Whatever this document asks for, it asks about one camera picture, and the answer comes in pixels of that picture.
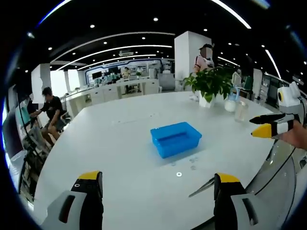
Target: potted plant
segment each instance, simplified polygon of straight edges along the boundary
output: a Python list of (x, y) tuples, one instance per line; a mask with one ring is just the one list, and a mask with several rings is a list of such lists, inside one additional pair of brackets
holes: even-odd
[(199, 91), (200, 106), (210, 108), (217, 94), (226, 99), (232, 88), (231, 78), (233, 69), (215, 67), (204, 69), (198, 73), (191, 73), (185, 78), (184, 86), (191, 86), (193, 93)]

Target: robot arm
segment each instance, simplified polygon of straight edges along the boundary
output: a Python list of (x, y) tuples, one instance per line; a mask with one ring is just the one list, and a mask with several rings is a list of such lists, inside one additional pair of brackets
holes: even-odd
[(278, 89), (278, 105), (281, 114), (261, 115), (250, 120), (254, 124), (262, 124), (251, 134), (259, 138), (272, 138), (285, 133), (293, 128), (294, 120), (300, 122), (299, 111), (301, 101), (300, 91), (295, 82), (289, 87)]

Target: woman in pink top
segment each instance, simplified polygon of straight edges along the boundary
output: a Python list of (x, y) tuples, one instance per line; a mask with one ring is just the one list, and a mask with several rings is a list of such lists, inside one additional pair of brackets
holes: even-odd
[(197, 73), (203, 71), (204, 69), (211, 69), (214, 67), (212, 61), (212, 45), (204, 44), (200, 48), (200, 54), (197, 55), (195, 59), (194, 71)]

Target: window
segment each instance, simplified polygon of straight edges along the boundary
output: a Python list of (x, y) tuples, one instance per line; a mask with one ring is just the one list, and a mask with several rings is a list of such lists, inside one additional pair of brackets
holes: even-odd
[(74, 91), (75, 88), (80, 87), (78, 71), (76, 69), (68, 70), (68, 82), (69, 82), (71, 91)]
[(55, 70), (50, 72), (51, 89), (53, 95), (57, 97), (64, 96), (67, 93), (65, 74), (62, 70)]

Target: computer monitor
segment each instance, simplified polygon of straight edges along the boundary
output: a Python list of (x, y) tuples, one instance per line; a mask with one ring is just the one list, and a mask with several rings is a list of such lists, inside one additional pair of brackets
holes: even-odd
[(9, 157), (12, 158), (17, 153), (23, 150), (23, 146), (20, 141), (18, 127), (15, 118), (15, 108), (12, 108), (2, 125), (2, 133), (5, 143), (5, 150)]
[(118, 69), (117, 66), (115, 66), (115, 67), (109, 68), (109, 72), (117, 74), (117, 73), (120, 73), (120, 70)]
[(102, 76), (102, 72), (93, 73), (93, 80), (96, 78), (100, 78)]

